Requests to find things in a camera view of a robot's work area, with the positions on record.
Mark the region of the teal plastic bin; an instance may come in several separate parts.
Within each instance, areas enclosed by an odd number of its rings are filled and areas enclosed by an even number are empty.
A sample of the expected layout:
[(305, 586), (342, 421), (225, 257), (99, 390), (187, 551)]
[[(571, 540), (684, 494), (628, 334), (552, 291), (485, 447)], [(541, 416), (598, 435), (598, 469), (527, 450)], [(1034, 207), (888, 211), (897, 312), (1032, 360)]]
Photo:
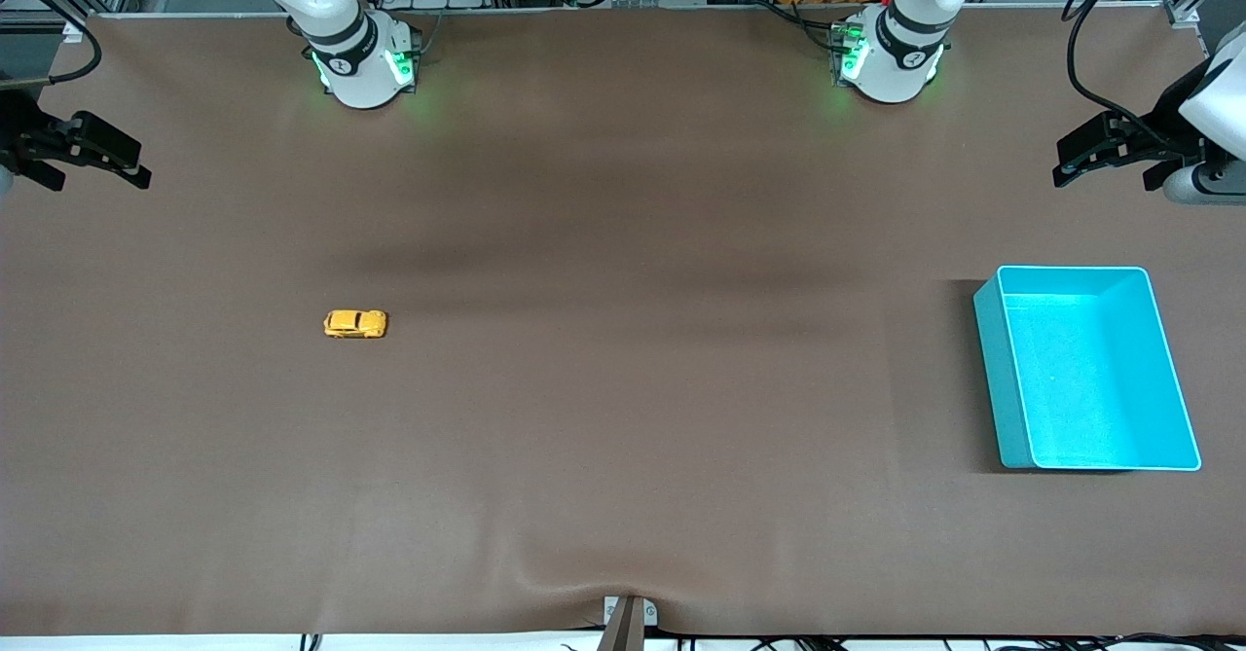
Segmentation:
[(1148, 269), (1001, 266), (971, 301), (1003, 466), (1202, 466)]

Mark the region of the yellow beetle toy car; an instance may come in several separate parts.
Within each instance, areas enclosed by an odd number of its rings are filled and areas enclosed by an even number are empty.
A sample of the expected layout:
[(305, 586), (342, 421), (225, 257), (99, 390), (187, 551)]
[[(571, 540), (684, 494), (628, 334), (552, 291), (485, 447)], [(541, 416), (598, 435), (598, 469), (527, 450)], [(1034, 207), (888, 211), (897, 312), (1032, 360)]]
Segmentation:
[(378, 309), (334, 309), (324, 322), (323, 330), (330, 338), (383, 338), (388, 333), (390, 317)]

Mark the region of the brown table mat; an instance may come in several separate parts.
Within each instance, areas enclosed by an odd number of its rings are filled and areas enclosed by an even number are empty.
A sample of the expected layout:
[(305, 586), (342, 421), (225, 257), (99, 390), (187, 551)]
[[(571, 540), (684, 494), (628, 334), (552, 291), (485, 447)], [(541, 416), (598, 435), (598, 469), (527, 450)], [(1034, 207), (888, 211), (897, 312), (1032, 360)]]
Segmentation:
[[(0, 201), (0, 634), (1246, 634), (1246, 210), (1055, 190), (1055, 7), (882, 106), (764, 10), (446, 17), (417, 92), (282, 17), (93, 17), (142, 143)], [(1139, 266), (1202, 466), (1001, 466), (971, 296)], [(388, 313), (330, 338), (334, 309)]]

